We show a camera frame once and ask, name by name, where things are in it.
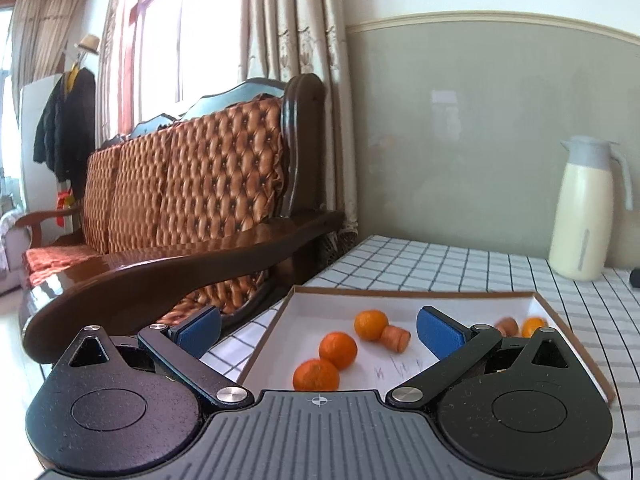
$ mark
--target cream-colored thermos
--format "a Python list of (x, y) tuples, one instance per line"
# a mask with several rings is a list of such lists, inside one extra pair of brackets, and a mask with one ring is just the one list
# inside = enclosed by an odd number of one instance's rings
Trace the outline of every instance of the cream-colored thermos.
[(549, 265), (571, 280), (596, 280), (607, 257), (613, 222), (613, 176), (609, 161), (622, 166), (625, 206), (634, 208), (629, 166), (608, 140), (575, 136), (564, 169)]

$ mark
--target hat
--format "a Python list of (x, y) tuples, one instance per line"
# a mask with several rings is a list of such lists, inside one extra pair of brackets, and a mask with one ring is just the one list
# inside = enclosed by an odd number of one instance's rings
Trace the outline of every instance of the hat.
[(89, 52), (90, 54), (98, 54), (98, 45), (100, 45), (100, 38), (98, 36), (94, 36), (93, 34), (87, 34), (80, 41), (80, 43), (76, 43), (76, 48), (82, 50), (84, 52)]

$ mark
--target wall molding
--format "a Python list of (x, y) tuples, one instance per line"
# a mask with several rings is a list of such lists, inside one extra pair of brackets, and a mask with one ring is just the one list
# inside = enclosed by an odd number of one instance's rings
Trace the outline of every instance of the wall molding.
[(369, 32), (370, 30), (380, 30), (384, 28), (404, 27), (406, 25), (420, 25), (423, 23), (444, 23), (444, 22), (507, 22), (507, 23), (529, 23), (530, 25), (547, 25), (549, 27), (571, 28), (592, 32), (608, 38), (626, 41), (640, 46), (640, 36), (630, 32), (619, 30), (618, 28), (599, 25), (598, 23), (575, 20), (573, 18), (562, 18), (561, 16), (551, 16), (549, 14), (535, 14), (533, 12), (511, 12), (508, 10), (451, 10), (446, 12), (424, 12), (420, 14), (406, 14), (404, 16), (393, 16), (371, 20), (369, 22), (349, 25), (347, 34), (358, 32)]

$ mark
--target table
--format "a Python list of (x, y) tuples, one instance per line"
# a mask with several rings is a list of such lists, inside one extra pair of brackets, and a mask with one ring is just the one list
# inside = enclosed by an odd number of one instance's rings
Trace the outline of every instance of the table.
[[(607, 480), (640, 478), (640, 290), (629, 271), (605, 269), (574, 282), (546, 260), (371, 236), (309, 281), (368, 290), (537, 290), (571, 327), (613, 385), (613, 434), (598, 471)], [(201, 361), (235, 380), (280, 304), (217, 343)]]

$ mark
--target jacket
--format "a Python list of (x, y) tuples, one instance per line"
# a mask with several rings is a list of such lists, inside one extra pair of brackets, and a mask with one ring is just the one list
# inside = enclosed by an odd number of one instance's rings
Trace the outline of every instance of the jacket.
[(59, 182), (69, 180), (80, 200), (89, 155), (95, 149), (95, 78), (90, 70), (81, 69), (65, 97), (66, 77), (58, 80), (40, 116), (33, 160), (46, 163)]

